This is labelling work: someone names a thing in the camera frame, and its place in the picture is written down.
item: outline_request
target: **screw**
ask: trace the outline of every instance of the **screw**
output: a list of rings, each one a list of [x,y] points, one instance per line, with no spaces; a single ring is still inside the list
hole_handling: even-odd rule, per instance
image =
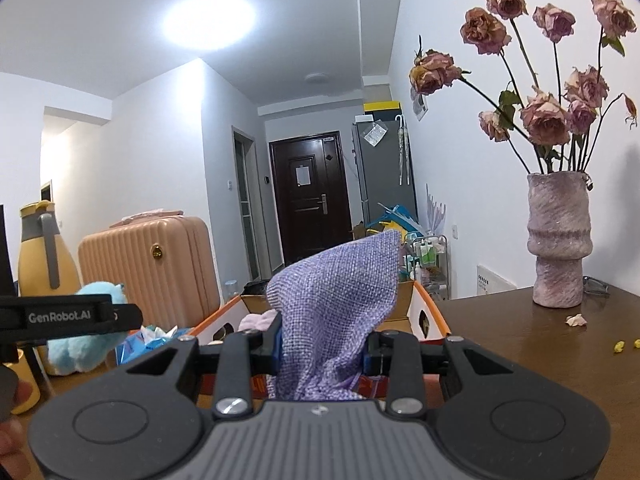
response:
[[[391,410],[398,415],[413,415],[422,409],[422,403],[413,397],[401,397],[391,403]]]
[[[239,397],[227,397],[216,403],[216,409],[223,415],[240,415],[249,407],[244,399]]]
[[[322,404],[318,404],[317,406],[314,406],[311,409],[311,413],[317,416],[323,416],[325,413],[328,413],[328,412],[329,412],[329,408],[326,406],[323,406]]]

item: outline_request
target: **wall outlet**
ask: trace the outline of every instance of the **wall outlet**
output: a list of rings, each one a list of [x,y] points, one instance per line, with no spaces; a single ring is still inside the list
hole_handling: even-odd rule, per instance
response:
[[[498,276],[495,272],[487,269],[485,266],[478,265],[478,288],[476,290],[476,296],[506,292],[507,290],[516,290],[516,288],[513,283]]]

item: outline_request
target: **gray refrigerator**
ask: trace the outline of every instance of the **gray refrigerator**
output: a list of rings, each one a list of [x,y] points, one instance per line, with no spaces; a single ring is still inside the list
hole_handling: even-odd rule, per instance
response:
[[[412,165],[404,165],[402,184],[400,184],[400,147],[398,142],[398,121],[384,121],[388,131],[376,146],[364,139],[371,123],[355,123],[352,128],[353,145],[356,151],[358,179],[360,180],[360,196],[364,223],[375,221],[382,216],[384,210],[378,203],[388,208],[397,204],[404,206],[411,216],[418,221],[415,203],[414,172]],[[409,172],[410,183],[406,182]]]

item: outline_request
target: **lavender knit fabric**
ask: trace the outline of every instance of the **lavender knit fabric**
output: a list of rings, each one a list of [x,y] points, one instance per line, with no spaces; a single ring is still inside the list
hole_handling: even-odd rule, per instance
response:
[[[398,288],[400,236],[356,240],[276,274],[267,288],[282,313],[282,365],[270,378],[281,400],[350,400],[364,342],[391,313]]]

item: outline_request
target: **stuffed animal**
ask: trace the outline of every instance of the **stuffed animal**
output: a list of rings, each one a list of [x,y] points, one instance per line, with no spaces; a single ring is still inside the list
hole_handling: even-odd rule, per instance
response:
[[[76,294],[110,294],[111,303],[124,304],[124,285],[95,282],[85,285]],[[58,375],[66,376],[74,372],[90,372],[107,358],[107,354],[122,343],[127,333],[104,335],[82,335],[67,339],[55,339],[47,343],[49,363]]]

